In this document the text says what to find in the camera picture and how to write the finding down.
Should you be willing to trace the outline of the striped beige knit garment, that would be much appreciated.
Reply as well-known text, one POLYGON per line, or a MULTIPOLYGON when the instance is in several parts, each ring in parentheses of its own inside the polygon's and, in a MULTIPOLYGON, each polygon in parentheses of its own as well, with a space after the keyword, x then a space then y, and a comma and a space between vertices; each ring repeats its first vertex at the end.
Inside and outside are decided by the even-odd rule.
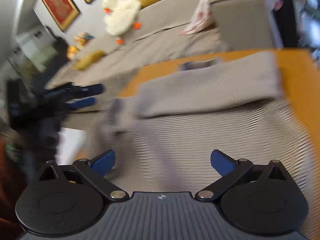
POLYGON ((309 204, 302 232, 316 239, 315 147, 285 98, 274 53, 187 62, 132 97, 110 100, 90 140, 91 156, 114 150, 110 181, 127 192, 196 193, 219 178, 215 149, 255 164, 281 161, 309 204))

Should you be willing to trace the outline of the small yellow pillow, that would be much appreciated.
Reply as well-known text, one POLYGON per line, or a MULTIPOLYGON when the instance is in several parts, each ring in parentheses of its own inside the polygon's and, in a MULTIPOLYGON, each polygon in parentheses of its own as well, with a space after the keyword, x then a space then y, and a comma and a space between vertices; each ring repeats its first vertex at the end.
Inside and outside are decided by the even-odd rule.
POLYGON ((87 54, 86 56, 84 56, 83 58, 79 59, 78 61, 76 61, 73 68, 75 70, 84 70, 87 67, 89 67, 91 64, 99 61, 105 55, 106 53, 103 50, 93 51, 87 54))

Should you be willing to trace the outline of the white paper sheet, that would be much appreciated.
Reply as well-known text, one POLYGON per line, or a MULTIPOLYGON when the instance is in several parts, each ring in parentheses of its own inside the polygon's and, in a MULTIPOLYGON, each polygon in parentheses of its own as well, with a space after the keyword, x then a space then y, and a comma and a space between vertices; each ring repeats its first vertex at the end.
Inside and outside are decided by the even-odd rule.
POLYGON ((61 128, 59 143, 55 155, 58 165, 70 165, 76 160, 78 152, 86 143, 86 131, 72 128, 61 128))

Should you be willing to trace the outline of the colourful small plush toys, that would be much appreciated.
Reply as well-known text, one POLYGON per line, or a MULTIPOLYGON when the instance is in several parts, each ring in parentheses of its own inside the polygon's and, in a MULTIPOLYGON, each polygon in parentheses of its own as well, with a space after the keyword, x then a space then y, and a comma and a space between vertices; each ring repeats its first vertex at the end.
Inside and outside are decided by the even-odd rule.
POLYGON ((80 33, 78 33, 78 35, 76 35, 76 37, 74 38, 75 45, 70 45, 67 48, 67 59, 74 59, 77 52, 82 50, 84 46, 88 44, 88 42, 90 42, 92 39, 94 39, 94 36, 92 36, 88 32, 81 31, 80 33))

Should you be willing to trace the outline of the red gold framed picture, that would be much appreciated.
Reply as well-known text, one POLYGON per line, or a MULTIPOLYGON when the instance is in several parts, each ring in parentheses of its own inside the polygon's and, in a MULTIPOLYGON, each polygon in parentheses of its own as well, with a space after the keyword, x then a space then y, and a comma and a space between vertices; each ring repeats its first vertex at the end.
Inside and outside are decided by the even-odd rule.
POLYGON ((73 0, 41 0, 62 32, 81 14, 73 0))

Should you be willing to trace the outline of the white duck plush toy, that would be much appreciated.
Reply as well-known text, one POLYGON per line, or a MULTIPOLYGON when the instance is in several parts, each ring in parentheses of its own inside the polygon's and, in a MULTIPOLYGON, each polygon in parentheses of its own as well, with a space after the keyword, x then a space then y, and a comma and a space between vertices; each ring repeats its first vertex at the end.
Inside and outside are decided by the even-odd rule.
POLYGON ((122 36, 129 30, 138 30, 142 27, 137 21, 141 7, 139 0, 103 0, 106 32, 115 37, 117 44, 124 44, 122 36))

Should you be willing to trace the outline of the beige fabric sofa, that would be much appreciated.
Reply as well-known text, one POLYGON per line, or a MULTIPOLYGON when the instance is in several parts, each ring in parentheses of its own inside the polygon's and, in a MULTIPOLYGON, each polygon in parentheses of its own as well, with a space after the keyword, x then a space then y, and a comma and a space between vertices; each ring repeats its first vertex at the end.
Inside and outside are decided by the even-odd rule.
POLYGON ((136 69, 154 63, 228 50, 282 47, 273 12, 264 0, 210 0, 213 23, 207 29, 183 35, 199 0, 162 0, 140 11, 142 27, 128 31, 123 45, 104 34, 77 53, 76 60, 103 50, 106 55, 85 70, 65 64, 47 83, 54 88, 67 82, 87 86, 104 83, 112 89, 136 69))

